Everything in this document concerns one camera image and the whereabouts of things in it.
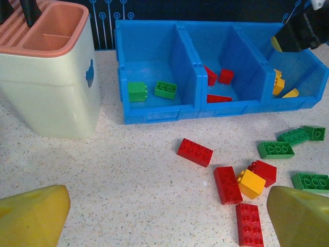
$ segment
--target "black backdrop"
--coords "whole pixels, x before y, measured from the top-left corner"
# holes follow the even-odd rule
[[[66,0],[90,12],[96,50],[114,49],[116,19],[286,22],[310,0]]]

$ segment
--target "yellow brick in bin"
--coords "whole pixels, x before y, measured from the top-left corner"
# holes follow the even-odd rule
[[[283,96],[282,98],[294,98],[294,97],[297,97],[298,95],[299,95],[298,90],[293,89],[289,93],[287,93],[285,96]]]
[[[276,72],[276,79],[274,82],[273,94],[278,96],[284,89],[285,80],[281,79],[282,73],[279,70],[274,69]]]
[[[255,199],[263,192],[266,180],[247,169],[239,174],[237,182],[242,194]]]

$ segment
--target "green lego brick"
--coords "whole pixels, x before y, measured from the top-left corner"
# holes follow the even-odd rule
[[[167,99],[174,99],[177,91],[177,85],[167,83],[164,81],[158,81],[156,83],[154,95],[167,98]]]
[[[325,127],[319,126],[304,126],[304,131],[310,135],[310,140],[320,141],[324,140]]]
[[[258,145],[258,151],[263,159],[284,159],[295,155],[289,142],[262,142]]]
[[[128,83],[129,102],[145,101],[148,97],[147,86],[144,82],[129,82]]]
[[[290,145],[296,146],[310,140],[310,135],[307,134],[303,128],[291,130],[280,135],[277,140],[279,142],[289,142]]]
[[[296,189],[313,193],[329,193],[328,175],[296,173],[291,179]]]

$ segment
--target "knife block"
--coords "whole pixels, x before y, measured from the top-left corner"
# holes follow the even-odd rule
[[[29,28],[19,1],[0,25],[0,90],[38,135],[83,139],[93,134],[101,97],[89,11],[40,1]]]

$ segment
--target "pink lid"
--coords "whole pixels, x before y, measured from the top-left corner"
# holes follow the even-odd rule
[[[0,25],[0,54],[59,57],[73,49],[88,18],[88,9],[60,1],[37,1],[42,15],[29,28],[19,0],[10,0],[15,12]]]

